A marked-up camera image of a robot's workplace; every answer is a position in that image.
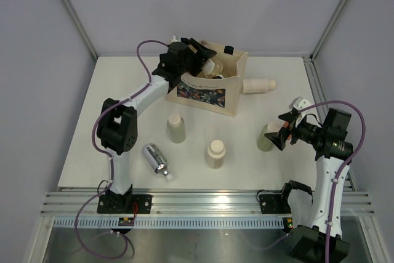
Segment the orange navy spray bottle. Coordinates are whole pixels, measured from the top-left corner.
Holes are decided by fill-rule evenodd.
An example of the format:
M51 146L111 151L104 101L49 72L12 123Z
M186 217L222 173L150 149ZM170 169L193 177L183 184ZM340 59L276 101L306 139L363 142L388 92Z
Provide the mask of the orange navy spray bottle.
M292 126L290 125L289 122L285 121L283 124L283 127L286 129L287 140L291 140L292 139Z

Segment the silver metallic bottle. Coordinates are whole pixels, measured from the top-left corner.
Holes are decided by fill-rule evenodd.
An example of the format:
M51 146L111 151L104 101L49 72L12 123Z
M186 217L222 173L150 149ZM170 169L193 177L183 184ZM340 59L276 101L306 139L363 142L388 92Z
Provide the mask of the silver metallic bottle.
M167 158L157 145L153 143L146 144L142 148L142 155L155 174L164 176L168 181L171 181L174 178L168 168L169 165Z

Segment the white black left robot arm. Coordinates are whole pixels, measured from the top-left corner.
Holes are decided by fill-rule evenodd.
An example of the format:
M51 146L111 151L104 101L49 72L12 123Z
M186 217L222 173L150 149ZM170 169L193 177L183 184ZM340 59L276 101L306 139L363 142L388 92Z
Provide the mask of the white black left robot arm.
M94 148L108 157L110 177L108 185L98 195L99 214L129 214L136 209L130 177L130 152L138 137L137 121L151 104L170 93L188 73L198 76L202 71L213 71L211 59L216 51L195 39L174 39L167 51L159 55L155 70L149 71L148 81L121 100L108 98L92 131Z

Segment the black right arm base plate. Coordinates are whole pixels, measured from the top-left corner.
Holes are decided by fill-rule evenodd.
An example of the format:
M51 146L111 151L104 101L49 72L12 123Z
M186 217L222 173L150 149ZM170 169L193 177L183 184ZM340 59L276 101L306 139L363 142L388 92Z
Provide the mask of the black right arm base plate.
M262 214L286 214L287 209L280 194L261 194L258 196Z

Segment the floral canvas tote bag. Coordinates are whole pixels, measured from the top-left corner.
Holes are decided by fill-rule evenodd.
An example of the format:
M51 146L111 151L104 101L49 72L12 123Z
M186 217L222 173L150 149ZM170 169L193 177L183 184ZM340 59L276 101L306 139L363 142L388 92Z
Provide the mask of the floral canvas tote bag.
M213 59L223 63L223 78L206 78L203 72L196 77L186 73L176 88L166 96L166 100L234 117L237 113L248 53L232 46L207 41L199 43L217 52Z

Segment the green bottle white cap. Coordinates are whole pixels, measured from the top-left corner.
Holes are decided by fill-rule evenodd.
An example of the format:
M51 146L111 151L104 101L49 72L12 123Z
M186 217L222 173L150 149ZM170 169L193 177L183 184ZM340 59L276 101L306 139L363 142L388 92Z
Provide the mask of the green bottle white cap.
M179 114L169 115L167 119L167 133L173 143L180 144L185 141L185 122Z
M269 152L273 149L274 144L265 135L267 133L278 132L282 127L279 121L272 121L267 123L257 139L257 148L262 152Z

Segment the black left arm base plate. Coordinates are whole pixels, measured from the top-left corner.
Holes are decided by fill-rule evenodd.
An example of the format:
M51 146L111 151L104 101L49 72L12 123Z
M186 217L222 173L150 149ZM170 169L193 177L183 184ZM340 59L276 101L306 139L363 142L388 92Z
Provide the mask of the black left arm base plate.
M97 205L98 214L149 214L152 196L147 194L101 195Z

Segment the white lotion bottle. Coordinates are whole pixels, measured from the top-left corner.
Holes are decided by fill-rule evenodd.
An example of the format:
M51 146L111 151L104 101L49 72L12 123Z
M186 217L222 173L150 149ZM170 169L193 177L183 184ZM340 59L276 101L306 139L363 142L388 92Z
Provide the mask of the white lotion bottle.
M258 94L273 91L276 81L268 78L249 78L243 80L242 94Z

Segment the cream bottle white cap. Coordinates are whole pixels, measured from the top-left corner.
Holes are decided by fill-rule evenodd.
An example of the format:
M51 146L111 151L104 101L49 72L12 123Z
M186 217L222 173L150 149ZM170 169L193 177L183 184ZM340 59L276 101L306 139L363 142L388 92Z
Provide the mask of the cream bottle white cap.
M208 148L206 154L206 161L210 168L219 169L223 166L226 148L221 140L213 140Z

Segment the clear square perfume bottle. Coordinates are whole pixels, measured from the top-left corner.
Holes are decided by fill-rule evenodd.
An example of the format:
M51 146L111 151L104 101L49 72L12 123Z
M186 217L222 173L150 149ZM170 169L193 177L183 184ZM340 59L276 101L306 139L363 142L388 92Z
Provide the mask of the clear square perfume bottle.
M206 78L223 78L223 69L224 65L220 60L209 59L203 66L202 72Z

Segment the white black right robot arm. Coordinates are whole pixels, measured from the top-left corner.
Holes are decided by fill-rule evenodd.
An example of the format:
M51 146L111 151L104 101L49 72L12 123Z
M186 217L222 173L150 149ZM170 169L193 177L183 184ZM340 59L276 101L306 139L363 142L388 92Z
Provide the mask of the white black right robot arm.
M301 140L316 152L316 185L290 180L279 196L279 206L291 212L293 228L286 238L286 253L300 262L341 262L350 249L342 239L341 205L344 182L349 170L346 160L353 145L346 142L351 114L331 108L322 126L309 123L297 109L279 115L287 122L266 137L284 150L286 140Z

